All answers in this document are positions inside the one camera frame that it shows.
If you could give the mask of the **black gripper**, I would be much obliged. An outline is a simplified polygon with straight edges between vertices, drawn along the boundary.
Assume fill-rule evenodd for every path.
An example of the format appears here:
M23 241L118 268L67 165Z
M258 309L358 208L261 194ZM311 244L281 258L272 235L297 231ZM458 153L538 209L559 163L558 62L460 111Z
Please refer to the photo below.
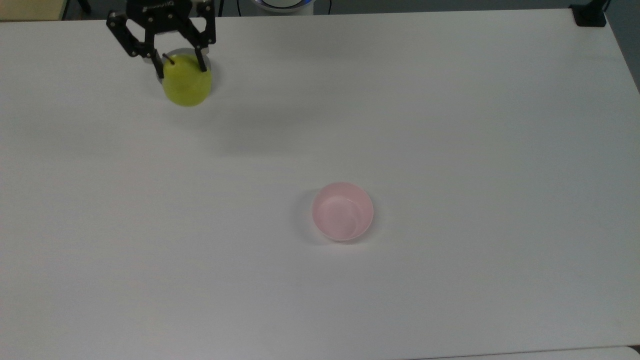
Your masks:
M189 14L195 8L197 16L205 19L204 30L198 30L190 20ZM140 27L154 32L177 31L194 48L199 70L208 70L202 51L208 50L217 41L216 9L212 0L128 0L126 14L110 11L106 18L106 27L113 34L126 54L132 58L141 57L153 64L157 79L164 80L163 60L154 46L155 34L150 39L140 41L127 27L128 18Z

